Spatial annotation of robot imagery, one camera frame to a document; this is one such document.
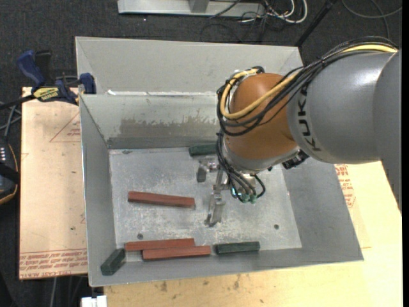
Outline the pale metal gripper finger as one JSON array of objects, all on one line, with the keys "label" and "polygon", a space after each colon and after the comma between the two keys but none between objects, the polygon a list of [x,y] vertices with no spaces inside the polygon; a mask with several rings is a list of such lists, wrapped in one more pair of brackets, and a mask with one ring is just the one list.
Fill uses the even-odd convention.
[{"label": "pale metal gripper finger", "polygon": [[196,180],[199,183],[206,181],[206,176],[208,173],[215,171],[215,160],[214,159],[201,159],[199,160],[199,167],[196,173]]},{"label": "pale metal gripper finger", "polygon": [[209,200],[208,213],[204,224],[209,227],[215,226],[222,221],[223,210],[226,202],[220,192],[214,192]]}]

